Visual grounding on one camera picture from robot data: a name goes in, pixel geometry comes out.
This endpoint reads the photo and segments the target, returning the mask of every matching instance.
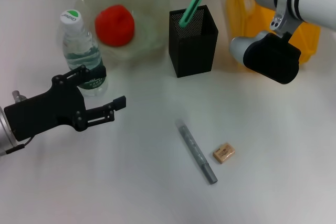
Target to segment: plastic bottle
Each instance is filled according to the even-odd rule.
[[[63,54],[69,68],[75,69],[85,65],[94,69],[103,64],[98,43],[90,31],[84,27],[81,14],[77,10],[66,10],[61,14],[61,23],[65,32],[63,37]],[[83,95],[102,94],[107,89],[106,78],[94,79],[79,86]]]

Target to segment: red object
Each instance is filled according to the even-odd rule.
[[[103,10],[96,17],[94,24],[98,38],[109,46],[124,46],[134,36],[134,19],[122,5],[114,5]]]

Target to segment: glass bowl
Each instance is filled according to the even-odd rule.
[[[125,46],[111,47],[99,41],[95,30],[96,16],[112,5],[123,5],[133,15],[135,35]],[[148,56],[166,46],[169,36],[169,0],[77,0],[85,26],[99,42],[102,54],[118,60]]]

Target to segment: white bottle cap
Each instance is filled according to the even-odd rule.
[[[60,19],[66,33],[77,34],[84,26],[82,15],[77,10],[66,10]]]

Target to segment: mesh pencil cup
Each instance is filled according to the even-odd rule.
[[[218,29],[206,5],[199,6],[190,23],[182,28],[183,10],[169,16],[169,55],[178,78],[210,72]]]

